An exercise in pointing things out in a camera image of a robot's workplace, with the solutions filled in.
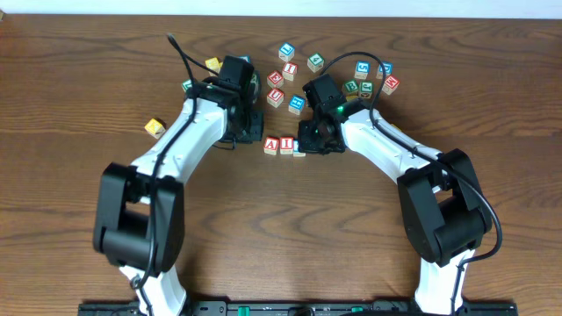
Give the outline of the blue 2 block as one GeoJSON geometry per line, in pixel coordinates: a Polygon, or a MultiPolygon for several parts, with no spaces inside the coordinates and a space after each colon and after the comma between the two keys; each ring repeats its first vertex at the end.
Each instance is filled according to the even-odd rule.
{"type": "Polygon", "coordinates": [[[299,142],[297,140],[293,141],[293,156],[294,157],[305,157],[306,154],[304,152],[301,152],[299,149],[299,142]]]}

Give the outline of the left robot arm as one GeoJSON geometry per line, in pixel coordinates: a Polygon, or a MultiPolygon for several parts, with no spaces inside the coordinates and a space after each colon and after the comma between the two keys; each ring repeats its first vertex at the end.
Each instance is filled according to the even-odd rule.
{"type": "Polygon", "coordinates": [[[184,241],[184,186],[205,153],[220,142],[233,150],[263,137],[253,110],[259,74],[227,56],[216,76],[184,93],[177,120],[130,165],[111,163],[100,179],[93,248],[127,277],[137,301],[80,305],[82,315],[180,315],[189,304],[175,262],[184,241]]]}

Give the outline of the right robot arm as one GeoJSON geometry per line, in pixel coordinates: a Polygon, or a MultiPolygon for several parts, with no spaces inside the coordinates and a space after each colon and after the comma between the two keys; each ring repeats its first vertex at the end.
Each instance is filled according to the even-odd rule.
{"type": "Polygon", "coordinates": [[[479,186],[468,155],[422,145],[388,123],[373,102],[347,100],[330,75],[303,87],[313,110],[299,122],[299,150],[307,154],[356,152],[397,185],[403,226],[421,257],[414,301],[424,313],[455,315],[465,270],[495,255],[502,243],[499,218],[479,186]]]}

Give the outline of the red A block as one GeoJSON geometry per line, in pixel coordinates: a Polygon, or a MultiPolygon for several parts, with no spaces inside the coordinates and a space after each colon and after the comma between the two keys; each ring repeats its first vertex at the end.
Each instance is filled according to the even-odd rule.
{"type": "Polygon", "coordinates": [[[266,154],[276,155],[279,149],[280,139],[267,137],[263,143],[263,151],[266,154]]]}

